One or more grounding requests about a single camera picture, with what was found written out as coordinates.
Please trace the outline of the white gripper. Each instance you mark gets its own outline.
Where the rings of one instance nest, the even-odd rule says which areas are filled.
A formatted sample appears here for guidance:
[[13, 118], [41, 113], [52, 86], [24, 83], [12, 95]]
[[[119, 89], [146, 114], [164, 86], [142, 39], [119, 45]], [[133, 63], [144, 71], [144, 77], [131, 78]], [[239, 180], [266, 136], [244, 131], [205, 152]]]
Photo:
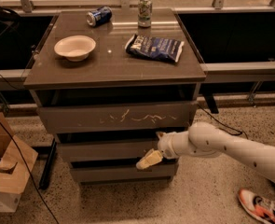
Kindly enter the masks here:
[[138, 170], [144, 170], [160, 163], [164, 158], [176, 159], [188, 153], [188, 131], [185, 132], [156, 132], [158, 137], [158, 150], [150, 149], [137, 163]]

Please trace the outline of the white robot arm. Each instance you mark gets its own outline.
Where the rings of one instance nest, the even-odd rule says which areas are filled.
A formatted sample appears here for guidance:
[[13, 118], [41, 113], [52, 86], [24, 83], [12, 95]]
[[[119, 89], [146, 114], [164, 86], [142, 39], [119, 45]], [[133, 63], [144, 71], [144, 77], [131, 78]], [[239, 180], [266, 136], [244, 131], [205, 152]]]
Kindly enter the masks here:
[[207, 122], [197, 122], [187, 131], [157, 132], [158, 148], [150, 149], [137, 163], [139, 170], [163, 158], [216, 157], [224, 153], [275, 183], [275, 147], [228, 134]]

